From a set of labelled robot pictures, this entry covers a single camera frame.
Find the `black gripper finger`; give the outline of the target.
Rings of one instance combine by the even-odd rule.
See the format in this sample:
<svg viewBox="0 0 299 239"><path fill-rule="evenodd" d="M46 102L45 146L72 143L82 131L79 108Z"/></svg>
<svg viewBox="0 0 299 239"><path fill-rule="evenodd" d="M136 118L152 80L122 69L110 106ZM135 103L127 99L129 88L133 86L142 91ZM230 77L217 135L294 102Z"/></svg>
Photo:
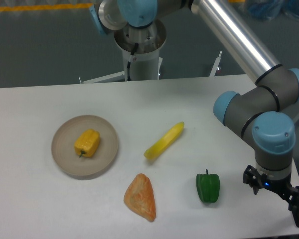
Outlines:
<svg viewBox="0 0 299 239"><path fill-rule="evenodd" d="M299 228L299 186L293 187L291 183L287 183L282 192L282 199L288 203L288 210L291 211L295 225Z"/></svg>
<svg viewBox="0 0 299 239"><path fill-rule="evenodd" d="M243 173L243 183L253 189L254 195L257 195L260 189L263 189L264 183L262 175L251 165L248 165Z"/></svg>

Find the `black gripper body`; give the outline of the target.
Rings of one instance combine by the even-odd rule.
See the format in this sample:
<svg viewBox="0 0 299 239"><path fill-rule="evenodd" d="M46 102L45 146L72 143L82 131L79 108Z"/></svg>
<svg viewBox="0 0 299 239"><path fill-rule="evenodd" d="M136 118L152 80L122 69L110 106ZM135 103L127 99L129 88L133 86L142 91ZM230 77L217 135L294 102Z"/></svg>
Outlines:
<svg viewBox="0 0 299 239"><path fill-rule="evenodd" d="M261 176L261 185L264 189L278 195L286 195L290 191L292 166L278 171L256 166L256 170Z"/></svg>

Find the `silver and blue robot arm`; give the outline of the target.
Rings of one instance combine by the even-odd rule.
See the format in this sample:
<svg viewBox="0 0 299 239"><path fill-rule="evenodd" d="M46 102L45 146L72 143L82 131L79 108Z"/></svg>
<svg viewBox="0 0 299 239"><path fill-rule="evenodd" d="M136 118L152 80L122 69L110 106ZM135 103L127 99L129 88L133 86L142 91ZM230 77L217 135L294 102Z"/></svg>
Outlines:
<svg viewBox="0 0 299 239"><path fill-rule="evenodd" d="M286 69L224 0L98 0L89 8L97 30L113 33L127 81L159 78L158 52L166 31L160 21L187 7L200 16L254 82L243 95L228 91L213 112L255 152L243 182L257 193L269 190L288 202L299 227L299 186L291 185L296 141L293 121L282 110L299 101L299 69Z"/></svg>

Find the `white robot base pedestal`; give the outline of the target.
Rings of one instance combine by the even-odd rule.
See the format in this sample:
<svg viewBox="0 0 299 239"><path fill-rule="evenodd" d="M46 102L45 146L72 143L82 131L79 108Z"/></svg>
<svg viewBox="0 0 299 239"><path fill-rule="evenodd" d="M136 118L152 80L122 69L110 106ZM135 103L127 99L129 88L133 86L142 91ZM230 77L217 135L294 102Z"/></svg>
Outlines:
<svg viewBox="0 0 299 239"><path fill-rule="evenodd" d="M111 35L121 51L123 71L104 75L86 84L144 81L158 79L214 77L221 70L222 49L213 45L199 45L184 39L182 46L170 46L176 35L167 34L159 20L145 28L126 25L117 31L101 29L101 34Z"/></svg>

